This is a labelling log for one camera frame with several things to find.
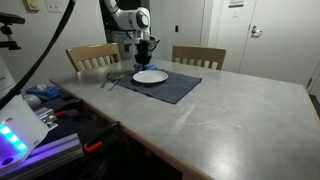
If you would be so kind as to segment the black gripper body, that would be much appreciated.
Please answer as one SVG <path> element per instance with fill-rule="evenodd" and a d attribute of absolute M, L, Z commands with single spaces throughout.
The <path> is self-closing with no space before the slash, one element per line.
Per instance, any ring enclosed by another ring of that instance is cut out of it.
<path fill-rule="evenodd" d="M 148 43 L 145 40 L 140 41 L 137 45 L 137 54 L 135 55 L 136 62 L 138 64 L 148 64 L 151 57 Z"/>

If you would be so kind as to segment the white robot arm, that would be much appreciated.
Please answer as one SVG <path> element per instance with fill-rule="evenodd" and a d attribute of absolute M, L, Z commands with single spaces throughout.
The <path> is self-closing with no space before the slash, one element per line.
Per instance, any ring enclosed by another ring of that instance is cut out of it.
<path fill-rule="evenodd" d="M 134 37 L 124 41 L 125 44 L 134 44 L 137 48 L 135 60 L 142 69 L 150 62 L 151 44 L 157 40 L 150 33 L 151 18 L 150 12 L 144 7 L 135 10 L 122 10 L 116 0 L 103 0 L 108 12 L 111 14 L 120 31 L 133 31 Z"/>

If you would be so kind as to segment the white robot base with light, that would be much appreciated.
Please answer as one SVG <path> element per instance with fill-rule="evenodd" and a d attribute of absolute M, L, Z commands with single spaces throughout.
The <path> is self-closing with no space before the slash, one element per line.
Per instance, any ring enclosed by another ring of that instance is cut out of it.
<path fill-rule="evenodd" d="M 0 110 L 0 175 L 22 164 L 48 132 L 22 95 L 15 96 Z"/>

